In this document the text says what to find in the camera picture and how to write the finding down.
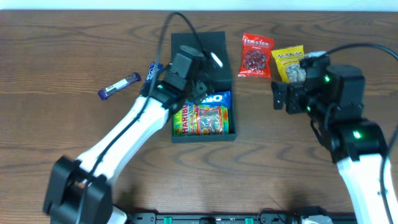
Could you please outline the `blue Oreo cookie pack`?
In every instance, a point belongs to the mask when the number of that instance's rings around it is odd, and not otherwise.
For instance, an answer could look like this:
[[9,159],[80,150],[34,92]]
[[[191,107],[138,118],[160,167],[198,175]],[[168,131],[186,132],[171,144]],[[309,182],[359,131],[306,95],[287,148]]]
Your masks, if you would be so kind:
[[205,106],[221,106],[230,109],[232,102],[231,91],[219,91],[208,95],[201,103]]

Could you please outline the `Haribo gummy candy bag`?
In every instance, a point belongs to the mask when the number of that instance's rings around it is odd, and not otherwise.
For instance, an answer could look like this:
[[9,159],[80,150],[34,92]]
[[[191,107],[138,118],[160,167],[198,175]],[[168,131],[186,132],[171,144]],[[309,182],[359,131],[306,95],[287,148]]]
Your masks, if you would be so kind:
[[229,133],[228,109],[223,106],[184,104],[174,114],[175,136],[207,136]]

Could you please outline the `yellow candy bag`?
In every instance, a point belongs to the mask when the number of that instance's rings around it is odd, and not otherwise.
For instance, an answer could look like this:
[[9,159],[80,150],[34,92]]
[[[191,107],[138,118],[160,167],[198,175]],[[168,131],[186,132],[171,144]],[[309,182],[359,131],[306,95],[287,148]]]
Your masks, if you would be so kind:
[[286,47],[271,52],[282,82],[302,82],[306,79],[306,71],[300,67],[300,60],[305,53],[303,45]]

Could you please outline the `red candy bag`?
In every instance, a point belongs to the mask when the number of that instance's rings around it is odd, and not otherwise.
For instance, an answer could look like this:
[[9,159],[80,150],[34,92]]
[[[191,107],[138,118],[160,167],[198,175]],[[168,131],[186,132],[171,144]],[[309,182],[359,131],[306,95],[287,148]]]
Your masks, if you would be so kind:
[[238,76],[271,78],[270,60],[274,39],[245,32],[242,44],[243,52]]

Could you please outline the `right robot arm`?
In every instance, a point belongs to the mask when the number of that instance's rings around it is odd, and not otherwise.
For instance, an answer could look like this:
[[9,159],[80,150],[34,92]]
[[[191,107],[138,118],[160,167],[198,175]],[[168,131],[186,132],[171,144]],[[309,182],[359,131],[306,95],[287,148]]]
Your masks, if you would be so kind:
[[365,77],[327,56],[305,58],[302,82],[272,82],[274,109],[305,113],[348,189],[358,223],[397,223],[397,197],[381,127],[363,116]]

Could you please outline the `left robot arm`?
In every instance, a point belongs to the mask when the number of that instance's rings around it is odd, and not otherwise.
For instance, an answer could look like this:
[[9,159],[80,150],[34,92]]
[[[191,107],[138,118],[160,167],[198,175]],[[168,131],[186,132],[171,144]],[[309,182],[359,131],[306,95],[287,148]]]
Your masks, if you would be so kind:
[[142,86],[127,115],[100,142],[74,161],[62,156],[54,164],[43,207],[51,223],[127,223],[127,213],[112,200],[120,173],[186,101],[200,104],[211,93],[208,69],[222,65],[213,52],[180,46],[172,63]]

